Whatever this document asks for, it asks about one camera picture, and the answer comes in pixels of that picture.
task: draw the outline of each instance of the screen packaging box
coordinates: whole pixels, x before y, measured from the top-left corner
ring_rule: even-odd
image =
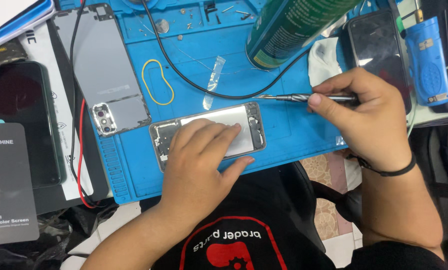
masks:
[[[37,238],[39,228],[24,127],[0,123],[0,244]]]

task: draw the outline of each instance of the green spray can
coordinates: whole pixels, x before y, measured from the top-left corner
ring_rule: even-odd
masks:
[[[247,57],[257,68],[276,68],[359,2],[268,0],[247,38]]]

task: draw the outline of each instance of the left hand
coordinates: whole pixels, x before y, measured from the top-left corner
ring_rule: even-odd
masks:
[[[230,192],[251,156],[238,158],[223,173],[217,170],[233,139],[241,131],[208,119],[196,119],[182,126],[169,149],[162,183],[159,211],[192,230]]]

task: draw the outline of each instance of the blue tray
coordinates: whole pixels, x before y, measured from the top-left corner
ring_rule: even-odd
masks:
[[[89,0],[88,4],[104,2],[110,4],[115,12],[152,121],[158,122],[205,112],[202,106],[204,94],[185,83],[168,66],[155,36],[142,25],[143,23],[150,29],[147,15],[143,18],[137,16],[136,14],[142,14],[142,11],[134,13],[122,0]],[[62,9],[75,8],[79,5],[77,0],[61,0],[60,3]],[[209,82],[211,71],[180,52],[176,47],[210,68],[214,66],[216,57],[219,55],[226,59],[226,63],[217,92],[227,95],[244,95],[268,85],[293,60],[269,72],[252,69],[253,66],[245,55],[244,45],[256,17],[249,17],[242,21],[240,19],[242,14],[236,13],[235,10],[258,14],[264,3],[264,0],[217,2],[216,7],[219,10],[209,14],[210,22],[207,22],[205,18],[202,1],[159,0],[151,12],[155,20],[162,18],[169,22],[169,32],[161,34],[161,37],[170,40],[162,39],[162,42],[169,57],[184,75],[205,87]],[[233,9],[225,13],[221,12],[230,6],[234,6]],[[179,12],[181,8],[186,9],[185,15]],[[221,24],[217,24],[215,14],[219,15]],[[190,22],[193,28],[187,29],[187,24]],[[177,35],[181,34],[183,40],[178,41]],[[175,91],[174,101],[170,105],[155,104],[140,79],[142,66],[149,59],[157,59],[161,62],[164,75]],[[341,68],[346,70],[347,67],[341,60],[343,56],[339,46],[338,59]],[[159,65],[148,64],[144,74],[154,98],[160,102],[167,102],[171,98],[171,92],[161,78]],[[281,78],[280,82],[266,93],[272,95],[311,93],[307,75],[307,57],[300,59]],[[211,110],[248,101],[255,101],[255,99],[228,100],[215,97]],[[263,151],[252,154],[256,162],[247,167],[245,174],[346,147],[336,145],[336,137],[340,136],[337,128],[320,116],[308,113],[305,104],[265,100],[259,101],[259,106],[267,147]],[[142,200],[161,194],[163,174],[156,161],[148,127],[108,138],[99,137],[97,132],[95,136],[117,203]],[[233,161],[234,158],[224,160],[219,169],[228,167]]]

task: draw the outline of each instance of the precision screwdriver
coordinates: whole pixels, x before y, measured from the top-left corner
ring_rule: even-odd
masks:
[[[267,99],[267,100],[277,100],[277,101],[293,101],[293,102],[307,102],[311,94],[289,94],[289,95],[259,95],[253,97],[254,99]],[[353,106],[359,104],[359,98],[356,95],[328,95],[333,101],[345,102]]]

